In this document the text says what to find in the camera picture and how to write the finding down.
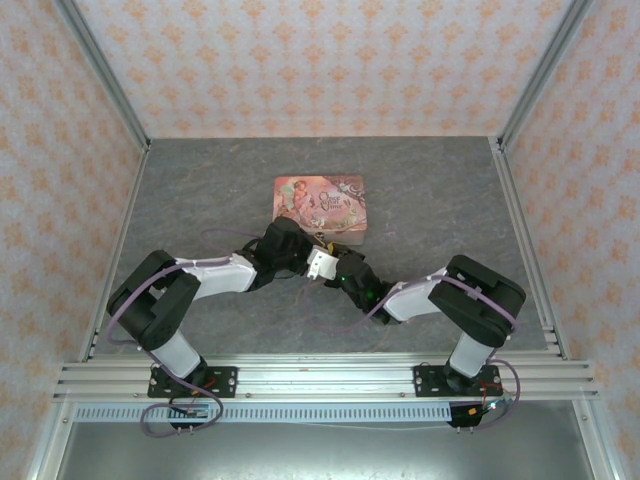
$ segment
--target patterned wallpaper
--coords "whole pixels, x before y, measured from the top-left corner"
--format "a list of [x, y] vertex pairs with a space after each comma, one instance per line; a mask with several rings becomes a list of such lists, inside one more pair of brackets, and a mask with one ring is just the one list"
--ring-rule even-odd
[[151, 138], [497, 135], [570, 0], [80, 0]]
[[640, 472], [640, 3], [600, 0], [510, 152], [576, 357]]
[[0, 3], [0, 465], [22, 479], [138, 162], [51, 0]]

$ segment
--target enclosure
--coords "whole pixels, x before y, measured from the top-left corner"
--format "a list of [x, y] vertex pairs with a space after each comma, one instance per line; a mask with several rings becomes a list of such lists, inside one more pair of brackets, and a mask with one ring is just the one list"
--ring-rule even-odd
[[[640, 471], [636, 2], [12, 0], [0, 20], [8, 478]], [[107, 341], [110, 295], [154, 250], [264, 235], [276, 177], [346, 174], [380, 278], [463, 254], [524, 289], [496, 353], [517, 409], [456, 435], [457, 402], [486, 398], [426, 398], [416, 368], [460, 328], [362, 322], [298, 275], [189, 306], [231, 398], [193, 437], [145, 437], [153, 360]]]

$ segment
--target gray stone surface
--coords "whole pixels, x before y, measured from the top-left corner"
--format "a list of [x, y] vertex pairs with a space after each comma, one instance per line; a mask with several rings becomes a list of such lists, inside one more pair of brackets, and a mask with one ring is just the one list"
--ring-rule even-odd
[[[280, 175], [357, 173], [364, 177], [369, 230], [357, 249], [388, 280], [432, 273], [466, 254], [515, 280], [529, 294], [511, 350], [543, 349], [544, 336], [486, 138], [287, 138], [158, 140], [151, 148], [114, 285], [152, 250], [183, 258], [219, 256], [199, 233], [226, 226], [261, 234], [271, 221], [273, 181]], [[211, 241], [241, 247], [230, 234]], [[182, 330], [201, 354], [448, 352], [460, 330], [443, 315], [384, 328], [365, 324], [339, 291], [309, 290], [304, 278], [252, 293], [192, 304]], [[125, 335], [118, 330], [118, 335]], [[97, 353], [131, 353], [101, 338]]]

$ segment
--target robotic arm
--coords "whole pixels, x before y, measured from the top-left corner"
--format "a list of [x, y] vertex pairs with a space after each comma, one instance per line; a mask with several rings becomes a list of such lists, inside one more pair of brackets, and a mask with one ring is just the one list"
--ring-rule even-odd
[[[438, 311], [447, 315], [463, 334], [437, 381], [457, 395], [467, 395], [487, 359], [513, 332], [514, 318], [526, 298], [522, 288], [463, 255], [410, 283], [380, 280], [364, 258], [344, 245], [325, 246], [295, 221], [278, 217], [261, 239], [229, 257], [186, 260], [162, 250], [152, 252], [110, 297], [107, 311], [175, 376], [206, 387], [207, 364], [179, 331], [191, 302], [223, 292], [257, 290], [282, 271], [321, 277], [327, 287], [342, 289], [382, 325]], [[152, 284], [161, 296], [150, 288], [141, 290], [150, 277], [177, 265], [183, 266]], [[127, 301], [130, 305], [123, 309]]]

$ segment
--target gray floor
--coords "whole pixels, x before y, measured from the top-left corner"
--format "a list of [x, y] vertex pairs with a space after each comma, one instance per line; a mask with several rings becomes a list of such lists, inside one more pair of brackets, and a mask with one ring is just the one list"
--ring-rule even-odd
[[[154, 141], [114, 285], [155, 249], [183, 258], [219, 256], [201, 230], [227, 226], [261, 234], [271, 221], [280, 175], [358, 173], [365, 181], [369, 231], [358, 250], [387, 280], [410, 280], [466, 254], [515, 280], [529, 298], [511, 350], [543, 349], [544, 336], [486, 138], [287, 138]], [[246, 239], [211, 237], [229, 250]], [[318, 331], [356, 323], [346, 295], [312, 288], [311, 322], [303, 278], [252, 293], [195, 302], [182, 330], [201, 354], [448, 352], [459, 329], [442, 315], [347, 334]], [[118, 349], [98, 341], [97, 353]]]
[[[394, 425], [415, 428], [425, 424]], [[439, 424], [220, 424], [165, 439], [76, 424], [60, 480], [566, 480], [593, 478], [570, 402], [524, 402], [473, 435]]]

